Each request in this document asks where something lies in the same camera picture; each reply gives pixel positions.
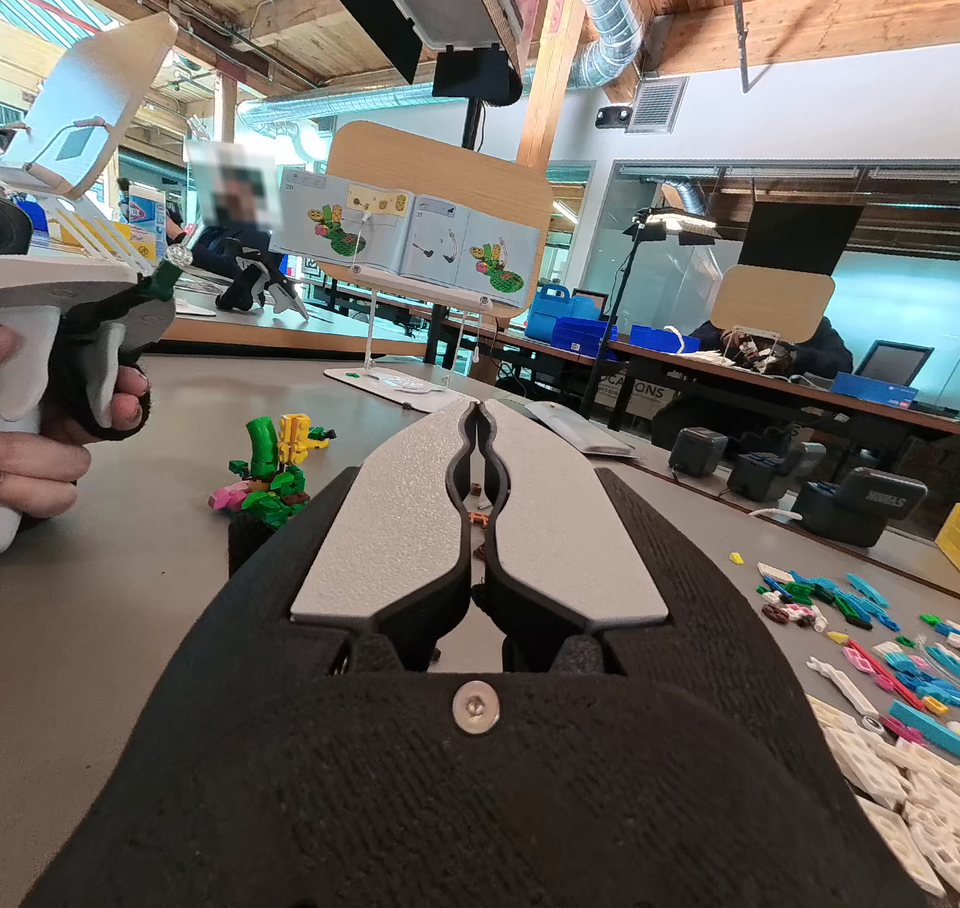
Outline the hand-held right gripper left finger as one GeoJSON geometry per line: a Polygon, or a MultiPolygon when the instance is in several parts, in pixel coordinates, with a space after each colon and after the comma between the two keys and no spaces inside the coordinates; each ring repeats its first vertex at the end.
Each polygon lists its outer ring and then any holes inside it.
{"type": "Polygon", "coordinates": [[[292,603],[293,622],[376,629],[462,578],[470,524],[455,474],[470,462],[476,406],[454,400],[366,457],[292,603]]]}

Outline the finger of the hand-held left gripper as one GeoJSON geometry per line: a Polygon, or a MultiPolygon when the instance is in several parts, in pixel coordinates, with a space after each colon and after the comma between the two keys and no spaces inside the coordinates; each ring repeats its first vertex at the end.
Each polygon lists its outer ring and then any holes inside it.
{"type": "Polygon", "coordinates": [[[52,306],[67,312],[77,304],[104,300],[139,281],[124,261],[66,254],[3,255],[1,308],[52,306]]]}
{"type": "Polygon", "coordinates": [[[143,351],[159,342],[176,318],[176,301],[151,300],[132,308],[122,317],[125,337],[122,357],[137,360],[143,351]]]}

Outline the toy brick plant model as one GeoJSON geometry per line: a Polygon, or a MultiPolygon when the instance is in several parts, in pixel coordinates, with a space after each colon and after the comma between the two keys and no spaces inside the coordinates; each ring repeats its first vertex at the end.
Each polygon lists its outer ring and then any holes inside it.
{"type": "Polygon", "coordinates": [[[235,481],[214,489],[208,507],[268,534],[281,530],[310,500],[303,464],[312,451],[322,450],[306,448],[306,432],[313,426],[304,413],[287,413],[277,422],[266,415],[248,421],[249,459],[229,462],[235,481]]]}

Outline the person's left hand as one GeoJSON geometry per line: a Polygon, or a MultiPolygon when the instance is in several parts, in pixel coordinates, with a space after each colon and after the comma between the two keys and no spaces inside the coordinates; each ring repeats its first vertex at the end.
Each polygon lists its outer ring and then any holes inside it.
{"type": "MultiPolygon", "coordinates": [[[[137,433],[150,409],[151,383],[142,369],[118,368],[110,402],[112,429],[137,433]]],[[[90,434],[47,391],[39,406],[37,434],[3,433],[1,437],[1,502],[36,520],[60,516],[75,505],[77,483],[90,469],[90,434]]]]}

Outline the white blue carton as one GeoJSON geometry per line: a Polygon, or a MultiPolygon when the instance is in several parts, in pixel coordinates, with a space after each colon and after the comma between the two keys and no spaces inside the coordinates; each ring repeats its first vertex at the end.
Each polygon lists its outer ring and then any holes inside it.
{"type": "Polygon", "coordinates": [[[130,181],[126,192],[129,239],[150,260],[166,255],[166,197],[153,187],[130,181]]]}

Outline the silver foil pouch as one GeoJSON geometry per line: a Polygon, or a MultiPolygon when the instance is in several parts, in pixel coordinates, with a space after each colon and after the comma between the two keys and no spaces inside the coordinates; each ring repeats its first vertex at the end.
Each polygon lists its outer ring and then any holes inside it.
{"type": "Polygon", "coordinates": [[[621,460],[637,457],[634,446],[568,407],[549,401],[530,401],[524,404],[524,408],[536,421],[585,456],[621,460]]]}

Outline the black battery charger box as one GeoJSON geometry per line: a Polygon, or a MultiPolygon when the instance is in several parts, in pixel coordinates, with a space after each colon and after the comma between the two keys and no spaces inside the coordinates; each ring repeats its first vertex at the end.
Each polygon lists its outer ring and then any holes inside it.
{"type": "Polygon", "coordinates": [[[726,454],[729,438],[705,427],[681,429],[673,443],[668,467],[677,475],[700,479],[713,475],[726,454]]]}
{"type": "Polygon", "coordinates": [[[784,456],[772,453],[749,453],[737,457],[726,488],[751,502],[778,502],[790,486],[812,475],[827,453],[817,442],[800,443],[784,456]]]}
{"type": "Polygon", "coordinates": [[[858,467],[840,483],[806,482],[793,511],[807,532],[866,549],[879,541],[890,521],[905,519],[928,493],[918,480],[858,467]]]}

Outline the blue plastic bin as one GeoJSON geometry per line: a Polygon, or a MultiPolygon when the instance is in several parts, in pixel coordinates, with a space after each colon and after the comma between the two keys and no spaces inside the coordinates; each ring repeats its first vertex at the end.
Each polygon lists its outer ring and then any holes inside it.
{"type": "Polygon", "coordinates": [[[667,355],[694,354],[701,350],[699,338],[684,336],[677,329],[632,325],[629,344],[667,355]]]}
{"type": "Polygon", "coordinates": [[[601,319],[561,317],[555,321],[550,346],[583,358],[596,358],[608,323],[601,319]]]}

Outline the open instruction booklet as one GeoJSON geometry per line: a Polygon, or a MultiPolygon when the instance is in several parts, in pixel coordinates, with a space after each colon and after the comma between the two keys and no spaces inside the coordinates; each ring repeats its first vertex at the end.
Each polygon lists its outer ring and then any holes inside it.
{"type": "Polygon", "coordinates": [[[283,171],[271,249],[347,269],[466,292],[478,305],[522,309],[540,233],[448,199],[283,171]]]}

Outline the black studio light stand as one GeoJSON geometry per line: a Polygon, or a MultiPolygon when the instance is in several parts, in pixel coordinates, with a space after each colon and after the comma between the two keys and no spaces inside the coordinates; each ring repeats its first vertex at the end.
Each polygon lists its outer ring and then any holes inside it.
{"type": "Polygon", "coordinates": [[[614,298],[607,305],[606,327],[598,342],[597,352],[582,394],[579,414],[586,420],[591,419],[613,327],[618,320],[623,294],[630,280],[640,246],[642,243],[662,242],[671,235],[676,236],[679,242],[688,245],[712,245],[716,240],[716,223],[703,213],[690,213],[669,206],[648,207],[634,212],[631,217],[630,228],[625,230],[623,234],[630,238],[630,250],[623,265],[614,275],[618,279],[613,289],[614,298]]]}

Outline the instruction booklet on white stand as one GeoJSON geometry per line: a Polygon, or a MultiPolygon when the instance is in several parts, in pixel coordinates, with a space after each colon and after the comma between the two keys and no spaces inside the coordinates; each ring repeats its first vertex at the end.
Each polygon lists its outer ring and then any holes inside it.
{"type": "Polygon", "coordinates": [[[334,136],[326,174],[355,176],[380,188],[404,184],[416,195],[439,196],[486,218],[503,220],[506,226],[498,228],[492,238],[503,240],[504,266],[510,265],[510,257],[516,253],[507,239],[510,230],[523,226],[534,238],[534,246],[523,261],[525,287],[513,302],[484,301],[478,292],[463,287],[438,285],[354,263],[341,266],[314,255],[313,260],[330,278],[365,287],[373,299],[381,292],[401,294],[435,307],[456,308],[463,314],[501,321],[509,321],[529,307],[537,287],[553,205],[552,189],[541,172],[373,122],[351,122],[334,136]]]}

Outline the yellow toy box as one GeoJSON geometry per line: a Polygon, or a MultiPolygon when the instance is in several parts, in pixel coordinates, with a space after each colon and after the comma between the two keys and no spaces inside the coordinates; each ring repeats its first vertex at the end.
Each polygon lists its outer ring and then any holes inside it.
{"type": "Polygon", "coordinates": [[[960,567],[960,504],[953,506],[938,531],[934,543],[943,556],[959,571],[960,567]]]}

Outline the wall air vent grille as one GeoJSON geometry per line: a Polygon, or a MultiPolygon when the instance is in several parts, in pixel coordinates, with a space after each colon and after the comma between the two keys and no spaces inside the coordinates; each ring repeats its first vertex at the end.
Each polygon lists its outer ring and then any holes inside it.
{"type": "Polygon", "coordinates": [[[635,92],[626,133],[672,133],[689,82],[687,75],[643,79],[635,92]]]}

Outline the wooden post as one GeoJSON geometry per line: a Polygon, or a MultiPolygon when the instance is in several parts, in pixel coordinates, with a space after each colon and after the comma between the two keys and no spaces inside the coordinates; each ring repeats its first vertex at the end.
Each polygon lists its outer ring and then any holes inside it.
{"type": "Polygon", "coordinates": [[[546,174],[586,19],[582,0],[548,0],[516,163],[546,174]]]}

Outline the silver ventilation duct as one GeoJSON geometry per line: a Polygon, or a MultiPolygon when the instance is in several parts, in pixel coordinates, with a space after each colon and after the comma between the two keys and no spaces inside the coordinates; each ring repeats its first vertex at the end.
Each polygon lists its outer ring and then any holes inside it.
{"type": "MultiPolygon", "coordinates": [[[[642,16],[635,11],[634,1],[582,0],[597,36],[577,50],[569,70],[568,91],[603,88],[618,80],[633,63],[643,40],[642,16]]],[[[283,122],[421,107],[463,98],[436,96],[434,81],[430,79],[419,84],[376,86],[341,93],[318,89],[288,97],[251,99],[239,105],[237,116],[248,128],[263,132],[283,122]]]]}

